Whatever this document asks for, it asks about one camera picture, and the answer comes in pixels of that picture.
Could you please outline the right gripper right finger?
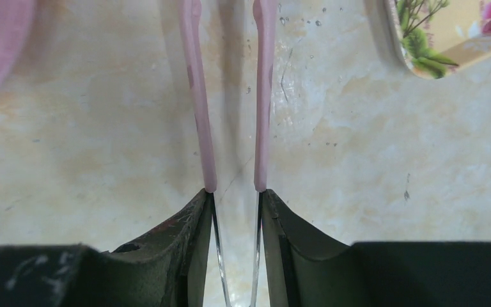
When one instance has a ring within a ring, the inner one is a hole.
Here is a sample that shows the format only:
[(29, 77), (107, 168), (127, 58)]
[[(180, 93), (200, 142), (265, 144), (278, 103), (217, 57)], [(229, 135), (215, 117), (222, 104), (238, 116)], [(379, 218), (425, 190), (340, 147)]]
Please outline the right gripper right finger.
[(271, 306), (491, 306), (491, 242), (346, 245), (260, 195)]

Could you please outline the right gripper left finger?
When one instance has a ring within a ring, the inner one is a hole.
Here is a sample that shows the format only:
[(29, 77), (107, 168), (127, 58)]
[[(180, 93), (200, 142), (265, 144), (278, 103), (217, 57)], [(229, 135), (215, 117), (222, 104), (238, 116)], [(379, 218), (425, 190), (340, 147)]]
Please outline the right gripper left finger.
[(84, 244), (0, 246), (0, 306), (201, 306), (213, 196), (116, 250)]

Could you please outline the pink-tipped metal tongs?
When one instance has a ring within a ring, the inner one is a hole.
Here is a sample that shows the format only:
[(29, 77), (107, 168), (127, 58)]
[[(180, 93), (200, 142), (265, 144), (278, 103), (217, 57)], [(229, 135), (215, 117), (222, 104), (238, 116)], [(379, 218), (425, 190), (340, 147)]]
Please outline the pink-tipped metal tongs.
[[(253, 15), (258, 32), (258, 61), (256, 89), (256, 144), (254, 155), (254, 187), (259, 194), (267, 189), (269, 161), (269, 128), (272, 79), (274, 68), (277, 1), (255, 0)], [(215, 154), (208, 114), (207, 89), (199, 40), (201, 1), (180, 1), (179, 6), (181, 38), (189, 86), (194, 102), (194, 116), (199, 141), (199, 153), (205, 191), (211, 210), (212, 226), (215, 233), (217, 260), (226, 306), (231, 306), (228, 281), (221, 246), (221, 233), (214, 192), (217, 189)]]

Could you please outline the floral serving tray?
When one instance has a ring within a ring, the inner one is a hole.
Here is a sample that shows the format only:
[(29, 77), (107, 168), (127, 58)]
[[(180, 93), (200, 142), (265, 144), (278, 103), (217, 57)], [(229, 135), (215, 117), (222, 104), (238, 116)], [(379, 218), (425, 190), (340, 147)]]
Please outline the floral serving tray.
[(491, 1), (385, 2), (394, 46), (416, 76), (441, 79), (491, 57)]

